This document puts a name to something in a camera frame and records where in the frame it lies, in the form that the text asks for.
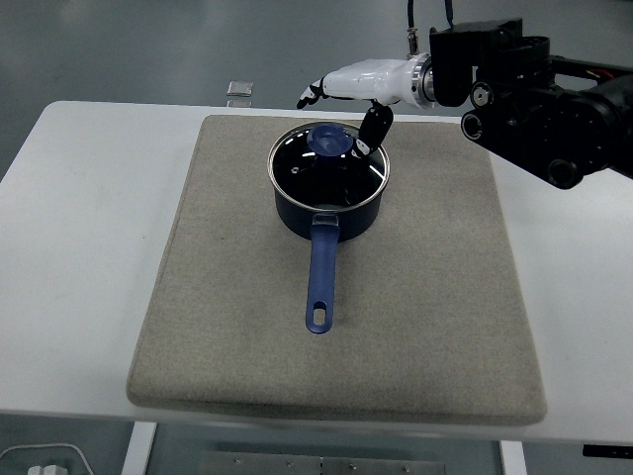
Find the white and black hand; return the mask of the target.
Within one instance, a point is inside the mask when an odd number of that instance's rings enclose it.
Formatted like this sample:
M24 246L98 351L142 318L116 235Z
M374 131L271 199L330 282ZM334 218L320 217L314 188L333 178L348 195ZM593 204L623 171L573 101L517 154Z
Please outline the white and black hand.
M434 101L430 56L421 53L408 60L367 59L341 67L310 84L297 107L303 109L326 98L371 103L351 148L353 156L365 157L385 139L394 120L393 104L425 108Z

